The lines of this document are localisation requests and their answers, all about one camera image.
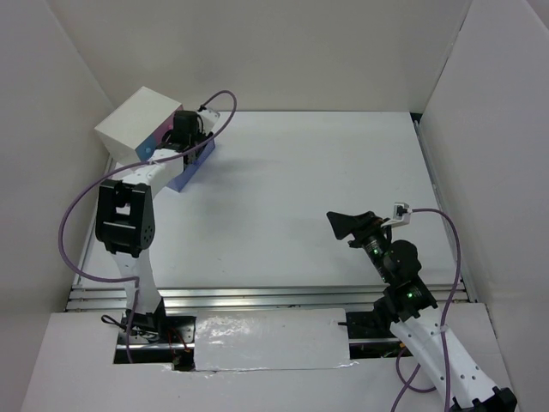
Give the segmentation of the pink drawer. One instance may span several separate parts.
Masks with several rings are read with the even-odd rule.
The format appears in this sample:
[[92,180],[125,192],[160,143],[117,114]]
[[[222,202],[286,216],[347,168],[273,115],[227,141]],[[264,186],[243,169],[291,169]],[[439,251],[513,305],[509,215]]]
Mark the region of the pink drawer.
[[168,108],[160,108],[156,109],[154,114],[156,119],[159,122],[159,125],[154,131],[154,138],[157,143],[160,143],[162,140],[162,137],[172,129],[173,127],[173,118],[176,111],[183,110],[184,107],[179,104],[177,107],[171,107]]

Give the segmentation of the light blue drawer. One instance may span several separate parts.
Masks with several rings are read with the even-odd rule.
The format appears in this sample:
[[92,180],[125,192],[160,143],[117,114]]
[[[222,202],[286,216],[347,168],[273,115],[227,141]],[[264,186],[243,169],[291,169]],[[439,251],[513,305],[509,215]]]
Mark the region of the light blue drawer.
[[143,162],[150,159],[156,150],[157,144],[157,139],[154,135],[145,138],[135,149],[137,160]]

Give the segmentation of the purple drawer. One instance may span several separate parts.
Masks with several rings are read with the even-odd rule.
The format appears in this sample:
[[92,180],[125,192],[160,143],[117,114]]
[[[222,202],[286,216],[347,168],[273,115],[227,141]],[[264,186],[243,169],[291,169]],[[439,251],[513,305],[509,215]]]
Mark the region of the purple drawer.
[[196,174],[199,167],[206,161],[215,149],[215,141],[212,140],[203,148],[197,150],[193,156],[188,156],[184,162],[184,170],[172,179],[167,187],[173,191],[181,192]]

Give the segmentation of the white drawer cabinet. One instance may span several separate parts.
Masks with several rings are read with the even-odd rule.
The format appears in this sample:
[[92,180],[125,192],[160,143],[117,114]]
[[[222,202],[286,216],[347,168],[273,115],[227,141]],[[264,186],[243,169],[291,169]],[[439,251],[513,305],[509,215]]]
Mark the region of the white drawer cabinet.
[[179,104],[181,103],[150,88],[141,87],[96,125],[94,130],[117,163],[123,166],[136,163],[139,162],[136,158],[136,147],[145,138],[153,135],[159,125],[155,110],[170,109]]

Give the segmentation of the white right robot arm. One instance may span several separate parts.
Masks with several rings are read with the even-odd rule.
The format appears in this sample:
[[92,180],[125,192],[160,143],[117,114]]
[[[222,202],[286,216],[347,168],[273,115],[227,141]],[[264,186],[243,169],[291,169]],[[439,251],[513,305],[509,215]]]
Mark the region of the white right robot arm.
[[372,211],[361,215],[327,213],[335,237],[363,250],[386,285],[365,320],[349,316],[344,325],[349,331],[398,338],[431,380],[446,411],[515,410],[513,391],[497,386],[447,325],[449,308],[438,305],[420,278],[417,247],[392,238],[393,227],[408,224],[414,212],[407,204],[398,203],[391,218]]

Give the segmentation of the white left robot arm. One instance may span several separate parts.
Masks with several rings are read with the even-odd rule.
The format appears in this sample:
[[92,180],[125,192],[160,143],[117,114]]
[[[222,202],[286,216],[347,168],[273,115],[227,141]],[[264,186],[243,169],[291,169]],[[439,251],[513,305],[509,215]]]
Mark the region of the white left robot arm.
[[100,184],[95,235],[111,253],[125,285],[126,321],[149,342],[168,332],[163,298],[155,285],[149,247],[155,236],[154,198],[209,150],[220,114],[201,106],[174,113],[172,128],[148,162],[122,179]]

